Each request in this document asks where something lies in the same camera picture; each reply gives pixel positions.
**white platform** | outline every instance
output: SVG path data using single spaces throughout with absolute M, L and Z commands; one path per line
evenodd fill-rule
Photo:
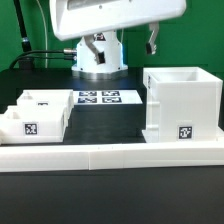
M 136 90 L 74 91 L 74 104 L 142 104 L 142 101 Z
M 224 165 L 224 142 L 1 147 L 0 172 Z

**cable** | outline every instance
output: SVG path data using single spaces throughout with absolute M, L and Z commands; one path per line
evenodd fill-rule
M 46 25 L 46 18 L 45 18 L 45 15 L 44 15 L 44 11 L 43 11 L 43 8 L 39 2 L 39 0 L 36 0 L 37 2 L 37 5 L 39 6 L 39 9 L 40 9 L 40 12 L 41 12 L 41 16 L 42 16 L 42 19 L 43 19 L 43 23 L 44 23 L 44 33 L 45 33 L 45 49 L 46 51 L 48 50 L 48 35 L 47 35 L 47 25 Z M 45 60 L 45 68 L 48 68 L 48 53 L 46 53 L 46 60 Z
M 24 19 L 23 19 L 23 13 L 22 13 L 20 1 L 14 0 L 14 5 L 15 5 L 16 15 L 17 15 L 18 23 L 19 23 L 20 34 L 21 34 L 21 38 L 22 38 L 23 52 L 31 51 L 32 48 L 31 48 L 29 38 L 27 37 L 26 27 L 25 27 L 25 23 L 24 23 Z
M 73 56 L 72 55 L 66 55 L 64 57 L 41 57 L 41 56 L 33 56 L 33 55 L 30 55 L 30 56 L 21 56 L 21 57 L 17 57 L 9 66 L 9 69 L 13 69 L 14 66 L 16 65 L 16 63 L 21 60 L 21 59 L 63 59 L 63 60 L 74 60 L 73 59 Z
M 64 54 L 64 50 L 34 50 L 34 51 L 27 51 L 20 54 L 18 57 L 23 57 L 29 54 L 46 54 L 46 53 L 57 53 L 57 54 Z

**black cable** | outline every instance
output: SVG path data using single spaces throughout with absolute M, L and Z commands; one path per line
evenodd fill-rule
M 24 19 L 23 19 L 23 13 L 22 13 L 20 1 L 14 0 L 14 5 L 15 5 L 15 9 L 16 9 L 17 18 L 18 18 L 20 34 L 21 34 L 21 38 L 22 38 L 23 52 L 31 51 L 32 48 L 31 48 L 29 38 L 27 37 L 26 27 L 25 27 L 25 23 L 24 23 Z
M 27 51 L 22 54 L 20 54 L 18 57 L 23 57 L 29 54 L 46 54 L 46 53 L 58 53 L 58 54 L 63 54 L 64 50 L 34 50 L 34 51 Z
M 21 56 L 21 57 L 17 57 L 9 66 L 9 69 L 13 69 L 14 66 L 16 65 L 16 63 L 19 61 L 19 60 L 23 60 L 23 59 L 63 59 L 63 60 L 74 60 L 73 59 L 73 56 L 64 56 L 64 57 L 41 57 L 41 56 L 33 56 L 33 55 L 30 55 L 30 56 Z

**white cardboard box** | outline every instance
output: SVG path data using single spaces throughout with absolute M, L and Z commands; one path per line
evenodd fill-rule
M 64 107 L 9 106 L 0 118 L 2 144 L 62 142 L 68 125 Z
M 64 106 L 69 119 L 74 107 L 73 90 L 24 90 L 17 99 L 19 106 Z
M 198 67 L 145 68 L 147 142 L 216 140 L 222 80 Z

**black tabletop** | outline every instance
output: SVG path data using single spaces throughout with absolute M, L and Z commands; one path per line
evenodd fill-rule
M 137 90 L 142 105 L 74 107 L 63 144 L 144 141 L 141 69 L 100 82 L 74 79 L 69 70 L 6 70 L 1 113 L 23 89 L 36 88 Z M 0 223 L 223 224 L 223 174 L 222 166 L 1 173 Z

